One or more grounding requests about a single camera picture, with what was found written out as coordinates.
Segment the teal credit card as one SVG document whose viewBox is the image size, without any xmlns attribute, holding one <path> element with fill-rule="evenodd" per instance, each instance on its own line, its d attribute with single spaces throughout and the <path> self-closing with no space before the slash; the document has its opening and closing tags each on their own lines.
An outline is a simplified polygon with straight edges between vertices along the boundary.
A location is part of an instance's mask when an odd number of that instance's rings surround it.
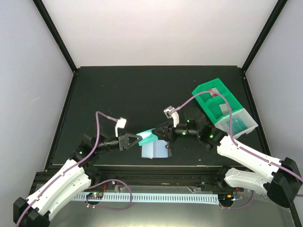
<svg viewBox="0 0 303 227">
<path fill-rule="evenodd" d="M 139 146 L 146 145 L 148 143 L 154 142 L 158 140 L 158 136 L 153 134 L 153 129 L 149 129 L 143 132 L 138 133 L 138 136 L 142 137 L 142 140 L 139 142 Z"/>
<path fill-rule="evenodd" d="M 248 127 L 241 118 L 232 119 L 232 132 L 233 135 L 239 134 L 246 130 Z"/>
</svg>

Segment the black card holder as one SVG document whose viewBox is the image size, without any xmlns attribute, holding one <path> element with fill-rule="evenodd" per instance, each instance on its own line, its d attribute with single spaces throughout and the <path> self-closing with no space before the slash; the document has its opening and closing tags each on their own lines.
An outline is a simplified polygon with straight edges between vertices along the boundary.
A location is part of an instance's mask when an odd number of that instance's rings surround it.
<svg viewBox="0 0 303 227">
<path fill-rule="evenodd" d="M 172 156 L 172 153 L 168 147 L 169 143 L 164 140 L 156 140 L 154 142 L 142 145 L 141 158 L 169 158 Z"/>
</svg>

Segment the white card black stripe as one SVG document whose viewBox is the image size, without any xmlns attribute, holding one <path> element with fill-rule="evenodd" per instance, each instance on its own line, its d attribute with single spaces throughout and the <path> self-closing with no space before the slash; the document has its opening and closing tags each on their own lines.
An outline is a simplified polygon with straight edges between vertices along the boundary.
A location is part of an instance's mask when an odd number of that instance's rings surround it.
<svg viewBox="0 0 303 227">
<path fill-rule="evenodd" d="M 229 114 L 230 110 L 227 104 L 220 104 L 219 107 L 223 115 Z"/>
</svg>

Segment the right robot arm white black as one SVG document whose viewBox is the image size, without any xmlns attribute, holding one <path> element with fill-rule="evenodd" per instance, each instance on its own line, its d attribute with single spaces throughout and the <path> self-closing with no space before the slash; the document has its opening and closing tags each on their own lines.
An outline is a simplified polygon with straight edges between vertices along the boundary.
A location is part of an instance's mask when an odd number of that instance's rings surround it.
<svg viewBox="0 0 303 227">
<path fill-rule="evenodd" d="M 286 157 L 281 160 L 244 145 L 210 124 L 198 108 L 185 111 L 186 123 L 179 122 L 179 115 L 173 107 L 164 113 L 170 120 L 152 130 L 158 139 L 173 143 L 178 138 L 194 138 L 207 149 L 216 149 L 217 154 L 249 169 L 241 171 L 234 167 L 222 168 L 215 179 L 219 190 L 245 188 L 266 195 L 281 207 L 292 206 L 303 184 L 293 159 Z"/>
</svg>

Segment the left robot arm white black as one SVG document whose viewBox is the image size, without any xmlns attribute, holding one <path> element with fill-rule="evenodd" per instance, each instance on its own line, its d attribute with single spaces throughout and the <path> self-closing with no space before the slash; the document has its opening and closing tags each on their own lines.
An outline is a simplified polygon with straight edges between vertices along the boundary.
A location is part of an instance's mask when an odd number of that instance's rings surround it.
<svg viewBox="0 0 303 227">
<path fill-rule="evenodd" d="M 18 227 L 47 227 L 51 220 L 78 193 L 103 184 L 95 167 L 99 155 L 125 151 L 142 141 L 132 133 L 116 137 L 86 137 L 59 171 L 40 189 L 13 204 L 13 221 Z"/>
</svg>

